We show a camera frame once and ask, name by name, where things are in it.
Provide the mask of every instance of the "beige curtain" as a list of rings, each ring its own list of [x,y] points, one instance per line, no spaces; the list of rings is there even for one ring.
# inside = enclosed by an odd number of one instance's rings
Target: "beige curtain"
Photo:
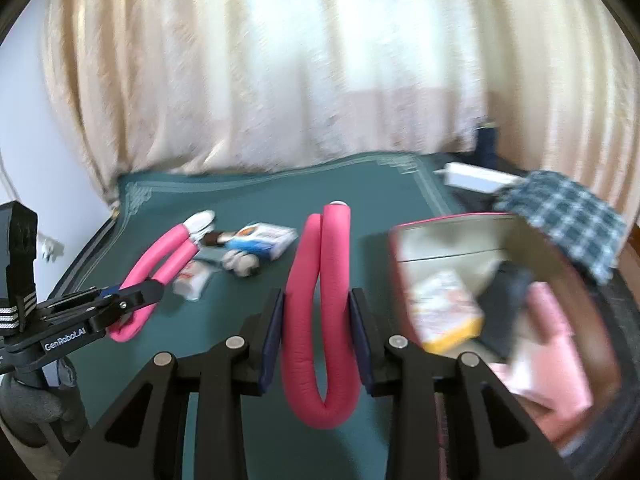
[[[631,225],[639,63],[600,0],[50,0],[44,67],[110,202],[119,174],[466,150],[561,171]]]

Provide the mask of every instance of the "white wall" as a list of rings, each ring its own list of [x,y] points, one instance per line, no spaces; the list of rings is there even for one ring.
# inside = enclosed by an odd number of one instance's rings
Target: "white wall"
[[[44,86],[40,35],[47,0],[32,0],[0,46],[0,150],[21,201],[38,213],[38,228],[62,242],[54,263],[36,260],[44,300],[109,217],[82,167],[63,142]],[[0,186],[0,203],[7,202]]]

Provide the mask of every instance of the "silver bolt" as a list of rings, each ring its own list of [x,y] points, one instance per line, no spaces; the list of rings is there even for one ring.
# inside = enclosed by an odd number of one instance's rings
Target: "silver bolt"
[[[169,352],[160,352],[154,356],[154,364],[157,366],[167,366],[173,360]]]
[[[407,341],[407,338],[405,338],[403,335],[393,335],[389,338],[389,344],[393,348],[402,349],[402,348],[406,348],[409,342]]]
[[[244,346],[244,338],[239,335],[233,335],[226,340],[225,345],[227,348],[231,348],[232,350],[242,348]]]
[[[462,364],[474,368],[480,364],[480,358],[473,352],[465,352],[460,356]]]

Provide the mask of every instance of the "gray glove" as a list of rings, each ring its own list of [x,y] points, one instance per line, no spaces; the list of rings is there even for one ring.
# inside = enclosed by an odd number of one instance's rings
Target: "gray glove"
[[[68,442],[76,442],[88,430],[84,405],[76,381],[76,370],[63,357],[57,362],[60,386],[39,390],[19,383],[14,374],[6,374],[0,384],[0,415],[2,420],[25,446],[41,447],[47,439],[39,424],[60,421]]]

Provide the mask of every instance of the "plaid fabric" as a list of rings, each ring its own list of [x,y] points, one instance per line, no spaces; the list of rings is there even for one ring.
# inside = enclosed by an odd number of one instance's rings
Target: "plaid fabric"
[[[580,184],[553,171],[532,171],[501,193],[494,210],[523,216],[599,285],[611,279],[625,221]]]

